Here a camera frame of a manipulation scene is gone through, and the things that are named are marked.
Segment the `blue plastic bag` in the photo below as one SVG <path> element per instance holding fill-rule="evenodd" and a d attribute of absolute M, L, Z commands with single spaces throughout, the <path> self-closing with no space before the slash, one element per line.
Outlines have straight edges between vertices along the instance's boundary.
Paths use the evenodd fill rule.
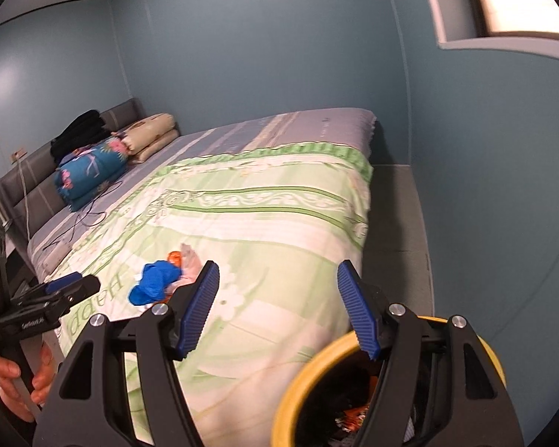
<path fill-rule="evenodd" d="M 164 301 L 167 288 L 179 280 L 180 275 L 181 268 L 167 260 L 145 264 L 141 279 L 130 289 L 129 302 L 134 306 L 145 306 Z"/>

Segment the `orange peel piece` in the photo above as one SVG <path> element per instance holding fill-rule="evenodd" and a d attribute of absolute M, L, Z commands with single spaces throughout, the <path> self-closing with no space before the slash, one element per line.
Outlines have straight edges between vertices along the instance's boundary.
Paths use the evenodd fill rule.
<path fill-rule="evenodd" d="M 167 261 L 180 269 L 181 264 L 183 263 L 181 252 L 177 250 L 169 252 L 169 254 L 167 255 Z"/>

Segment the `black clothing pile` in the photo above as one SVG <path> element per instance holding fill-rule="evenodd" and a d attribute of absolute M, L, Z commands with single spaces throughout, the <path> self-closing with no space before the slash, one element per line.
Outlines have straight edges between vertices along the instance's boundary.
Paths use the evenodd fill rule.
<path fill-rule="evenodd" d="M 88 110 L 76 117 L 56 138 L 50 141 L 50 155 L 55 165 L 78 148 L 98 143 L 110 136 L 98 110 Z"/>

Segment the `grey padded headboard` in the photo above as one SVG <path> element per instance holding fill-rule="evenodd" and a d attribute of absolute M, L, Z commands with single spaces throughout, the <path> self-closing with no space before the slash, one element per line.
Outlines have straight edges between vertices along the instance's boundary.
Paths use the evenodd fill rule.
<path fill-rule="evenodd" d="M 54 185 L 55 172 L 50 143 L 45 143 L 0 178 L 1 204 L 14 234 L 25 242 L 66 207 Z"/>

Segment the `beige folded blanket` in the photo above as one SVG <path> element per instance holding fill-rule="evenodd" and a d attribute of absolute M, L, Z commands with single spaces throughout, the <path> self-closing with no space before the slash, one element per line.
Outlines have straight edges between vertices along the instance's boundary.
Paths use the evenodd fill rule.
<path fill-rule="evenodd" d="M 180 136 L 171 114 L 159 113 L 128 126 L 120 134 L 132 162 L 145 162 Z"/>

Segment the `orange snack wrapper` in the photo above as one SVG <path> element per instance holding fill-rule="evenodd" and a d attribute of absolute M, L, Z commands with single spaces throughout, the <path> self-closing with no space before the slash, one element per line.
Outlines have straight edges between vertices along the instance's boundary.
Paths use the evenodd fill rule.
<path fill-rule="evenodd" d="M 373 393 L 376 390 L 378 382 L 379 378 L 377 376 L 372 376 L 369 379 L 369 398 L 366 404 L 345 410 L 336 420 L 336 425 L 341 432 L 352 434 L 360 430 L 367 412 L 369 411 L 370 400 L 373 398 Z"/>

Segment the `pink white wrapper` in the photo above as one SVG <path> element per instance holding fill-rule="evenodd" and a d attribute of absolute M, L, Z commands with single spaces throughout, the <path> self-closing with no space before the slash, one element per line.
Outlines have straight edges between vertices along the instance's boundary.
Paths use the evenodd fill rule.
<path fill-rule="evenodd" d="M 187 286 L 194 283 L 203 266 L 199 255 L 197 255 L 197 252 L 195 252 L 190 245 L 183 243 L 180 245 L 180 250 L 178 251 L 181 252 L 183 263 L 180 268 L 180 278 L 167 287 L 166 293 L 168 293 L 169 296 L 180 286 Z"/>

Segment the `green floral quilt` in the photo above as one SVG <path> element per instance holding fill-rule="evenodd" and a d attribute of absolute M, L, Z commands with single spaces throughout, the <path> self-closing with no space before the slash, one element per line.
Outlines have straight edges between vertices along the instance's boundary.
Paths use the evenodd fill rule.
<path fill-rule="evenodd" d="M 372 174 L 358 149 L 315 142 L 151 172 L 58 268 L 101 283 L 62 319 L 61 348 L 96 313 L 137 316 L 128 296 L 144 266 L 188 246 L 220 269 L 199 345 L 176 364 L 190 412 L 208 446 L 268 445 L 290 382 L 348 329 L 336 274 L 361 261 Z"/>

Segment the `wall power socket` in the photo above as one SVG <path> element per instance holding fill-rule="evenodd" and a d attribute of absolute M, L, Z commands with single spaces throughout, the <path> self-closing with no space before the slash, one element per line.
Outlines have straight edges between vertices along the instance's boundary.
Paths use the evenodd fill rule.
<path fill-rule="evenodd" d="M 11 154 L 11 162 L 15 164 L 27 154 L 26 148 L 19 148 Z"/>

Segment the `grey power strip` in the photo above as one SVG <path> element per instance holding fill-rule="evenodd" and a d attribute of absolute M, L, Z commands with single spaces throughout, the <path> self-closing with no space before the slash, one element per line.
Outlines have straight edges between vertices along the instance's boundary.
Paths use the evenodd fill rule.
<path fill-rule="evenodd" d="M 70 254 L 71 250 L 72 244 L 70 242 L 59 241 L 55 244 L 41 263 L 42 272 L 44 272 L 47 276 L 51 275 L 52 272 L 55 272 L 61 262 L 63 262 Z"/>

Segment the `yellow rimmed black trash bin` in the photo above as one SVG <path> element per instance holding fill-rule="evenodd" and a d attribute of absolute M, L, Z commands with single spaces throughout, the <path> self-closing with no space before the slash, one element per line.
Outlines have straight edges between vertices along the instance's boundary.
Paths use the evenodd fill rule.
<path fill-rule="evenodd" d="M 334 341 L 297 375 L 279 404 L 274 446 L 521 446 L 524 443 L 491 347 L 462 316 L 390 315 L 377 359 L 355 332 Z M 365 405 L 360 430 L 336 420 Z"/>

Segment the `blue floral folded blanket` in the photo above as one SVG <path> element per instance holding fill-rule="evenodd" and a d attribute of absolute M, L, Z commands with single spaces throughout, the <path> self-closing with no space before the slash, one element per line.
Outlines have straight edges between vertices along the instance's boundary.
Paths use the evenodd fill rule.
<path fill-rule="evenodd" d="M 111 136 L 64 158 L 54 178 L 56 191 L 71 212 L 92 202 L 126 171 L 129 151 Z"/>

